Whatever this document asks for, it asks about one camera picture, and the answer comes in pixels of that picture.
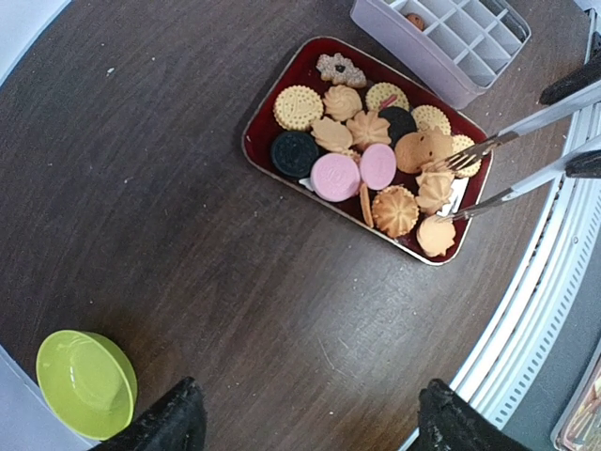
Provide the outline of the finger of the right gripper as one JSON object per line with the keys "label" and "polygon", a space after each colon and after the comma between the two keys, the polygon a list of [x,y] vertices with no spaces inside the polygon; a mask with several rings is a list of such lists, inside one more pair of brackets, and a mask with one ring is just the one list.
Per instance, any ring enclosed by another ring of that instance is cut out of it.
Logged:
{"label": "finger of the right gripper", "polygon": [[582,67],[546,87],[540,97],[542,105],[552,105],[600,79],[600,59],[592,58]]}
{"label": "finger of the right gripper", "polygon": [[564,173],[571,179],[600,179],[601,150],[580,153],[566,164]]}

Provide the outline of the swirl butter cookie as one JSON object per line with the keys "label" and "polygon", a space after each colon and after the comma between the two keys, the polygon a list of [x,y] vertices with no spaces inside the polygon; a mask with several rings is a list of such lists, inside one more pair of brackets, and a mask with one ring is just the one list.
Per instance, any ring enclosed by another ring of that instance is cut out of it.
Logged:
{"label": "swirl butter cookie", "polygon": [[453,194],[452,172],[423,172],[416,178],[418,194],[416,202],[421,212],[433,215],[449,202]]}

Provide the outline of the white handled metal tongs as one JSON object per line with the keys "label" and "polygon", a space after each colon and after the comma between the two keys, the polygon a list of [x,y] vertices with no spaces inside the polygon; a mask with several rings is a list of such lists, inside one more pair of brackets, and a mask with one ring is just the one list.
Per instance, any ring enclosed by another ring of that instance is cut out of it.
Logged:
{"label": "white handled metal tongs", "polygon": [[468,220],[476,215],[530,193],[558,176],[565,176],[566,164],[582,152],[600,150],[600,135],[596,134],[574,150],[560,155],[551,150],[540,150],[523,140],[533,133],[543,132],[552,124],[600,102],[600,83],[594,82],[576,93],[502,129],[480,144],[438,160],[430,165],[430,172],[457,172],[493,155],[500,156],[503,169],[514,171],[507,180],[510,186],[488,199],[463,207],[455,212],[436,215],[453,222]]}

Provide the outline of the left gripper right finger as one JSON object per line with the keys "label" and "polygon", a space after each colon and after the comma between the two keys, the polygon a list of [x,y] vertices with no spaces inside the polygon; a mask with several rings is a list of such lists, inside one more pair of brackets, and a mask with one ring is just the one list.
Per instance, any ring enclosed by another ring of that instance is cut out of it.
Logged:
{"label": "left gripper right finger", "polygon": [[526,451],[440,379],[419,394],[418,450]]}

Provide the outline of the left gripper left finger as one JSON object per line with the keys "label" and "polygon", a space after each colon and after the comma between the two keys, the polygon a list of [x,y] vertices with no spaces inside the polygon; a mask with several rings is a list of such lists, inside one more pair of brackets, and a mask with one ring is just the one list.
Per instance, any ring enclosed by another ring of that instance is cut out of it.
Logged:
{"label": "left gripper left finger", "polygon": [[116,436],[93,450],[204,450],[207,413],[200,386],[185,377]]}

